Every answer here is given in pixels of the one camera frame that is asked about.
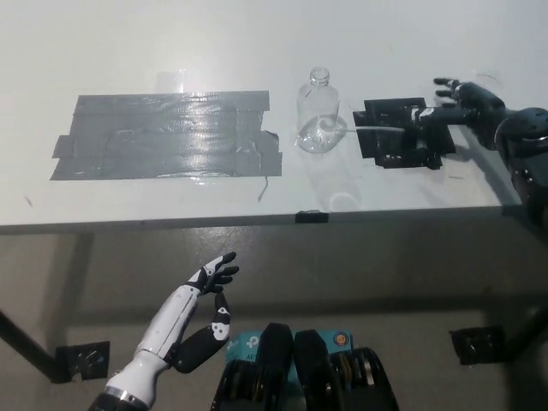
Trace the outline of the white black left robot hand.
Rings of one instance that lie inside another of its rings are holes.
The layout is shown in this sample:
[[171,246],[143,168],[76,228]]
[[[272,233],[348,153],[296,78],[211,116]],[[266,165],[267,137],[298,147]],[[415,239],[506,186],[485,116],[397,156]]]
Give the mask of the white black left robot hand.
[[235,257],[235,252],[229,252],[206,263],[167,298],[149,324],[133,359],[108,381],[109,387],[130,392],[147,377],[156,377],[167,368],[169,350],[181,341],[198,299],[208,293],[220,293],[238,272],[237,266],[230,265]]

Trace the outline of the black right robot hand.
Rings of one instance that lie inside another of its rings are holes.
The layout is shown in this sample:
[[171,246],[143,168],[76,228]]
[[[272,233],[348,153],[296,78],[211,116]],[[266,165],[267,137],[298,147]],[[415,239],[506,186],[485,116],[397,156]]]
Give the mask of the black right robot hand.
[[503,100],[474,82],[441,77],[435,78],[433,83],[443,87],[436,91],[436,96],[448,98],[450,101],[436,107],[410,109],[410,120],[414,125],[471,126],[477,123],[501,122],[507,115]]

